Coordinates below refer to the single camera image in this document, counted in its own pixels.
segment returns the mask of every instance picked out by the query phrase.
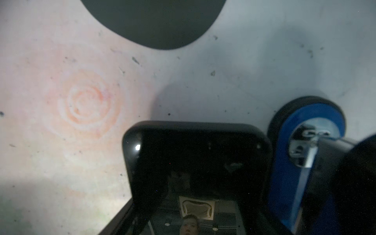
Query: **blue wheel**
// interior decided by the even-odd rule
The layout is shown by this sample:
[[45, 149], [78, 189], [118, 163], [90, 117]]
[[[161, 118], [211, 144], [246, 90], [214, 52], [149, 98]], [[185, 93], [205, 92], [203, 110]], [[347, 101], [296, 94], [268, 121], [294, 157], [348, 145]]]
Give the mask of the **blue wheel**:
[[341, 108], [315, 96], [295, 99], [273, 117], [267, 133], [274, 154], [268, 207], [289, 230], [295, 228], [318, 137], [341, 138], [345, 130]]

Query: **dirt speck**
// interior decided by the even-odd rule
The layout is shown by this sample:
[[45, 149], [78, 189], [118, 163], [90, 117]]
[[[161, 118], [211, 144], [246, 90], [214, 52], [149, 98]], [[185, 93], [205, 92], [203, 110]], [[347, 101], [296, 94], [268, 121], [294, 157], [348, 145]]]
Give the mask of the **dirt speck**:
[[312, 50], [308, 50], [307, 52], [308, 52], [308, 54], [311, 55], [311, 58], [313, 58], [313, 51]]
[[140, 65], [140, 63], [136, 60], [136, 58], [132, 57], [132, 60], [133, 60], [136, 64]]
[[125, 71], [122, 70], [120, 67], [119, 67], [119, 70], [120, 70], [120, 74], [124, 76], [125, 75]]

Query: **blue plastic part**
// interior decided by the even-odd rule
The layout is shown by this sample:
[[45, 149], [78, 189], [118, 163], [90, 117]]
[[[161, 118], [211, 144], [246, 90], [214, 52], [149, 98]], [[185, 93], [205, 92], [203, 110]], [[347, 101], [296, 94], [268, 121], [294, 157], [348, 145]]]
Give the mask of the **blue plastic part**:
[[338, 213], [335, 209], [333, 195], [329, 195], [320, 215], [312, 225], [310, 235], [340, 235]]
[[311, 169], [300, 168], [290, 162], [288, 140], [299, 124], [317, 117], [331, 120], [337, 125], [340, 135], [344, 136], [346, 127], [342, 114], [332, 106], [320, 103], [304, 106], [291, 114], [283, 123], [278, 135], [268, 207], [289, 230], [295, 225]]

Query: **orange stain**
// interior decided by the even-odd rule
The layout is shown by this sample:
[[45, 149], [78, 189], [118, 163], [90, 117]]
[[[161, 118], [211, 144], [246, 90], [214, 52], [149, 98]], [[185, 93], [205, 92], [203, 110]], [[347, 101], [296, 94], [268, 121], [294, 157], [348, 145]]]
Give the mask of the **orange stain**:
[[120, 90], [97, 73], [79, 70], [48, 95], [47, 126], [63, 138], [100, 138], [117, 121]]

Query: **black rubber tire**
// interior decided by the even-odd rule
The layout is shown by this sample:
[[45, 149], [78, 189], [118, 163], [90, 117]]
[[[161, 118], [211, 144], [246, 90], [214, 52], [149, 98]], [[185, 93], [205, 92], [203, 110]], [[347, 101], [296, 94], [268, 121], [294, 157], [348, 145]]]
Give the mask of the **black rubber tire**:
[[286, 119], [298, 109], [306, 105], [312, 105], [312, 104], [318, 104], [318, 103], [330, 105], [334, 109], [336, 109], [338, 112], [340, 112], [343, 117], [343, 120], [345, 121], [345, 126], [346, 126], [346, 119], [345, 119], [345, 115], [343, 114], [342, 109], [335, 103], [331, 102], [330, 100], [326, 100], [318, 96], [304, 96], [304, 97], [297, 98], [285, 104], [274, 115], [273, 119], [271, 120], [269, 124], [267, 136], [273, 147], [273, 155], [275, 155], [279, 131], [282, 128], [282, 125], [284, 124]]

